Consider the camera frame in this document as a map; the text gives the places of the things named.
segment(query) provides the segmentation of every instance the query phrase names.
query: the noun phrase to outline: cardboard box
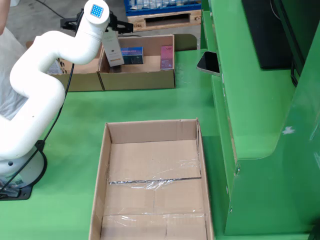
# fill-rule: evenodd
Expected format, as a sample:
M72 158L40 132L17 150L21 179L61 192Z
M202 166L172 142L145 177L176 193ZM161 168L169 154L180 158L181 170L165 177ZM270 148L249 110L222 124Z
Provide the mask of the cardboard box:
M175 88L175 58L173 68L161 70L161 47L173 46L174 35L119 38L121 48L143 47L143 64L110 67L103 56L99 75L106 90L168 89Z
M75 65L69 92L168 89L175 88L175 68L160 70L161 47L174 46L174 51L197 49L197 39L191 34L123 37L121 47L143 47L144 64L110 67L101 45L96 57L86 65ZM67 86L72 63L58 58L62 74L53 74Z
M198 120L107 123L89 240L213 240Z

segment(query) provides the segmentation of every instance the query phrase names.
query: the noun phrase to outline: black phone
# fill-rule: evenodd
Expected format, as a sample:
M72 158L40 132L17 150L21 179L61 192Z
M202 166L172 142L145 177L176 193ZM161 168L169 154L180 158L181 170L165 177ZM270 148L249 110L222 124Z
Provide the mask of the black phone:
M206 51L196 68L202 72L220 76L219 62L217 53L212 51Z

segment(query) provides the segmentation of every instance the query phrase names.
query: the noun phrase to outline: black screen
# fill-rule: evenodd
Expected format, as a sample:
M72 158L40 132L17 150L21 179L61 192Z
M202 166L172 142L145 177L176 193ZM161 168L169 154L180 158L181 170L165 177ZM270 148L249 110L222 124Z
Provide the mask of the black screen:
M217 54L215 52L206 51L197 67L210 72L220 73Z

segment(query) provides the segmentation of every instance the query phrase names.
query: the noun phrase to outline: cable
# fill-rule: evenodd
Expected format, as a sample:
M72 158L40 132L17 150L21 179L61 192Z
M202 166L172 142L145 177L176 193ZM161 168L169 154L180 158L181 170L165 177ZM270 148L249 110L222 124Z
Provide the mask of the cable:
M274 11L274 7L272 6L272 1L273 1L273 0L270 0L270 7L271 7L271 10L272 10L272 12L273 12L273 15L275 15L275 17L281 21L280 17L278 17L278 15L276 14L276 12Z
M293 59L292 59L292 62L291 62L291 81L292 81L293 85L294 85L295 87L297 87L297 85L298 85L298 80L297 80L297 78L296 78L296 76L295 76L295 62L294 62Z
M79 23L80 23L83 15L84 15L84 12L82 11L81 14L80 14L80 16L79 16L79 19L77 20L77 26L76 26L76 29L75 29L75 34L77 34L77 31L78 31L78 28L79 28ZM72 67L71 67L70 75L69 75L68 84L67 84L67 86L66 86L66 88L65 88L65 98L64 98L64 99L66 99L67 94L68 94L68 90L69 90L69 87L70 87L71 78L72 78L72 75L73 75L73 72L74 72L74 68L75 68L75 64L73 63L73 64L72 64ZM58 114L57 114L57 116L56 116L53 124L51 125L49 131L48 131L47 134L45 135L45 137L44 137L41 145L36 149L36 151L34 151L34 153L29 157L29 159L19 168L19 170L18 170L17 172L15 172L14 175L12 175L12 177L11 177L11 178L3 185L3 187L0 189L0 199L1 199L1 198L5 198L5 196L1 196L1 192L12 182L12 180L13 180L15 177L28 165L28 163L33 159L33 157L39 152L39 149L42 149L42 148L44 147L45 142L46 142L47 138L49 137L49 134L51 133L52 129L54 128L54 126L56 125L56 123L57 123L57 121L58 121L58 119L59 119L59 117L60 117L60 114L61 114L61 112L62 112L62 108L64 107L64 104L65 104L65 103L62 104L62 106L61 106L61 108L60 108L60 110L59 110L59 112L58 112Z
M58 15L60 18L62 19L66 19L65 17L61 16L59 13L57 13L55 10L53 10L51 7L49 7L47 4L45 4L44 2L42 1L39 1L39 0L35 0L37 1L38 3L41 3L42 5L44 5L45 7L47 7L48 9L50 9L52 12L54 12L56 15Z
M118 35L118 37L142 37L140 35Z

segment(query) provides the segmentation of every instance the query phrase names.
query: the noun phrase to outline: small box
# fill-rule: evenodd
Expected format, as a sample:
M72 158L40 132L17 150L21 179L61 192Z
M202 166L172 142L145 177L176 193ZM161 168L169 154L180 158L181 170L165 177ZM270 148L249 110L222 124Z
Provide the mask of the small box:
M161 47L161 70L170 70L174 67L174 47Z
M124 64L144 64L144 48L142 46L122 47L121 53Z

